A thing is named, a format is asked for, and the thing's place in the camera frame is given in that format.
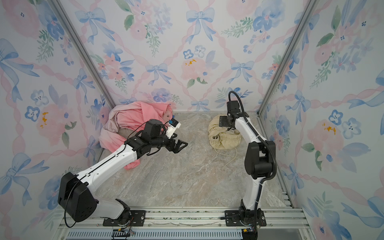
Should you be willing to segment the beige cloth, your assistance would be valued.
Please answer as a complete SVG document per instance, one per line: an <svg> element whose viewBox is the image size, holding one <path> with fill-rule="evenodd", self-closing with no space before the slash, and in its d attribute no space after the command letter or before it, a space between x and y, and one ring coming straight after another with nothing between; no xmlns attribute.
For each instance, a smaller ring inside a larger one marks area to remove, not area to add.
<svg viewBox="0 0 384 240"><path fill-rule="evenodd" d="M224 115L216 115L209 123L208 136L209 143L216 150L232 150L235 149L242 140L242 136L238 130L228 130L228 127L220 127L220 117Z"/></svg>

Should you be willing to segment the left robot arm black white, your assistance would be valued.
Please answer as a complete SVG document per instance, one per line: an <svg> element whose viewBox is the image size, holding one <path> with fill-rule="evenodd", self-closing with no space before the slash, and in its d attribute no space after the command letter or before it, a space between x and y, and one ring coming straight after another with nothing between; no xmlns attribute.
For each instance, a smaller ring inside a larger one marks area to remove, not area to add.
<svg viewBox="0 0 384 240"><path fill-rule="evenodd" d="M67 173L61 178L58 204L64 209L64 216L75 223L90 217L100 217L119 226L126 226L134 219L131 208L122 200L106 201L97 199L94 193L110 177L124 166L142 156L151 156L152 149L162 148L174 154L179 153L188 143L177 140L175 133L181 124L171 119L167 124L151 119L142 124L143 130L134 132L116 151L94 166L77 174Z"/></svg>

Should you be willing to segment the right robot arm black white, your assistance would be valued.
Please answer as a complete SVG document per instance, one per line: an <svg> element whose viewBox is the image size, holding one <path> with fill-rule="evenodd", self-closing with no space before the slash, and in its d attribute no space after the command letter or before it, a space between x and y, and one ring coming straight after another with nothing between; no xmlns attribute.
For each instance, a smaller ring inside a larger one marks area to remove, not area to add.
<svg viewBox="0 0 384 240"><path fill-rule="evenodd" d="M230 224L250 228L265 227L267 223L259 203L264 183L273 179L277 173L276 146L256 130L239 101L228 101L227 110L227 115L220 117L219 126L239 131L248 144L244 167L249 179L239 213L234 217L225 217L225 219L229 220Z"/></svg>

